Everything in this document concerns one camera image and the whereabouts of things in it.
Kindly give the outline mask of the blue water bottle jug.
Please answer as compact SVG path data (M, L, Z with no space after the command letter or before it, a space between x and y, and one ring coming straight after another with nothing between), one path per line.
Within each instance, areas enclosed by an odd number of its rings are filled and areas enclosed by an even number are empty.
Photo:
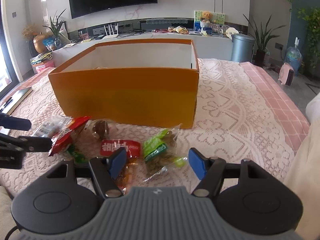
M295 43L293 47L287 48L285 55L285 62L288 63L294 70L295 76L298 75L298 71L302 62L302 55L298 49L299 38L295 38Z

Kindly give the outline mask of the hanging ivy plant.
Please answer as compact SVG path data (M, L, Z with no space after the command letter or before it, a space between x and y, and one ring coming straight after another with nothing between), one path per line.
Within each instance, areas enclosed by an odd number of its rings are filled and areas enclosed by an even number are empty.
M298 9L298 18L303 19L306 30L304 42L304 74L319 80L319 7Z

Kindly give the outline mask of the white tv console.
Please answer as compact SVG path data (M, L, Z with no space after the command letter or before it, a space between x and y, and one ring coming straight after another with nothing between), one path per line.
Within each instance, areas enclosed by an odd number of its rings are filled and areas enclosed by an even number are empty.
M56 67L82 59L85 69L105 67L196 68L197 59L231 60L227 37L149 33L80 43L53 51Z

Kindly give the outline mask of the red brown meat stick packet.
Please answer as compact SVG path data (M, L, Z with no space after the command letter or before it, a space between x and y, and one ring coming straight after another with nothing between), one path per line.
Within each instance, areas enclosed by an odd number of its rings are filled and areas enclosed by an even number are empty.
M127 193L133 181L134 166L140 158L140 142L129 139L108 119L94 120L90 130L100 144L100 156L108 158L112 179L122 193Z

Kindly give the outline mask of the potted plant left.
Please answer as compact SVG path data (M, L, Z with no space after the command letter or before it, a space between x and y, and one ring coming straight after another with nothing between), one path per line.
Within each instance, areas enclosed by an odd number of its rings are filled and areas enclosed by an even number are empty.
M65 12L64 9L59 15L54 15L53 17L49 17L49 25L44 25L43 27L48 28L53 35L54 44L56 49L60 49L62 47L61 42L61 28L65 25L66 21L61 19L61 16Z

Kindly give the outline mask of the orange cardboard box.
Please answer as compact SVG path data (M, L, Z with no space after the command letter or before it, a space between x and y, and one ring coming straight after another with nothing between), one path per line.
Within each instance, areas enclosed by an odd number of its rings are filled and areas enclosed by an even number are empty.
M84 68L82 59L49 74L67 116L152 127L193 126L200 70L178 67Z

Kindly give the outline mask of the red chip bag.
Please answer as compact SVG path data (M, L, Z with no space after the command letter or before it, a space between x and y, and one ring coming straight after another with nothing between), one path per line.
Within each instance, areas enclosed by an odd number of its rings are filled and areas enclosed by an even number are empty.
M67 148L76 141L90 118L90 116L71 118L67 125L52 137L53 144L48 155L52 157L56 154L65 152Z

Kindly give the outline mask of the pink small heater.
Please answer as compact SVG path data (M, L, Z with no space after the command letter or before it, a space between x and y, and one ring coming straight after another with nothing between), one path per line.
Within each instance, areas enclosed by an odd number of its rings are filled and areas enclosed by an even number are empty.
M282 85L290 86L294 78L294 75L295 71L293 70L293 68L285 62L280 68L278 80Z

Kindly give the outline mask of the small green packet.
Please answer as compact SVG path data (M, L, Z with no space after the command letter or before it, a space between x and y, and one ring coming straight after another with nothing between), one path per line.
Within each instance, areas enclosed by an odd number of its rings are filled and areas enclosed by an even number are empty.
M67 152L73 158L76 164L85 164L88 162L85 155L82 154L74 144L70 144L70 146L67 148Z

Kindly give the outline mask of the teddy bear with card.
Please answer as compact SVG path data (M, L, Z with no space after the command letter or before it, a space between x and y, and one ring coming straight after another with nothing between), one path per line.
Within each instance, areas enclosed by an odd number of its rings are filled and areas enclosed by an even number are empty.
M200 32L204 36L223 34L224 25L225 14L202 10L194 11L194 31Z

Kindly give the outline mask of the potted green plant right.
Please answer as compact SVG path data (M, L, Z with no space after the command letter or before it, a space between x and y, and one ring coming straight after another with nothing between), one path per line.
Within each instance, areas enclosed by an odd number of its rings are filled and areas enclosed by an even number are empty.
M280 25L275 28L269 28L268 26L272 18L272 15L270 15L265 25L260 23L260 27L258 27L254 19L252 19L253 22L251 22L247 16L245 15L243 16L248 22L249 26L254 31L254 34L252 35L252 37L254 38L255 44L257 45L257 50L255 54L255 65L262 67L264 65L264 58L266 55L265 49L267 47L268 42L273 38L279 37L279 35L274 35L273 32L275 30L285 27L285 25Z

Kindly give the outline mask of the black notebook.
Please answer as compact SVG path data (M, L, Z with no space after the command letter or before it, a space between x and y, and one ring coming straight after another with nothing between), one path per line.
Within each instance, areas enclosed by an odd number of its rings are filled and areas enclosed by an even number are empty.
M21 104L21 102L26 99L29 94L33 91L31 87L24 88L15 92L13 96L8 98L8 100L1 105L1 113L6 115L11 115L14 110Z

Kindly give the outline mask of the golden vase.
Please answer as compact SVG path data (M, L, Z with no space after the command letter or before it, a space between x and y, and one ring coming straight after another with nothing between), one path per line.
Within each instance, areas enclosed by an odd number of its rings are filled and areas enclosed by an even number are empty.
M34 36L33 38L33 44L34 44L34 47L35 47L35 50L39 53L39 54L42 54L42 53L46 53L48 52L48 49L47 47L44 45L43 41L47 38L49 38L50 35L48 33L40 33L39 35L36 35Z

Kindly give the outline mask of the light green bean packet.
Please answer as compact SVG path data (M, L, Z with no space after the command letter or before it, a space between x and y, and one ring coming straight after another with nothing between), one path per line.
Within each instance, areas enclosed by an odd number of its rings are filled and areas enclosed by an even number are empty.
M180 125L165 128L142 144L143 160L146 168L144 181L155 179L163 173L187 164L187 157L177 153Z

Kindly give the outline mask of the white wifi router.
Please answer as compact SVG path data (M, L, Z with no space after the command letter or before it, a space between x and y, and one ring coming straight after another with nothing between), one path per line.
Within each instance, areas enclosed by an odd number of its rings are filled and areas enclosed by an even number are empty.
M108 39L108 38L116 38L119 35L119 24L108 24L104 25L104 30L105 30L105 36L103 39Z

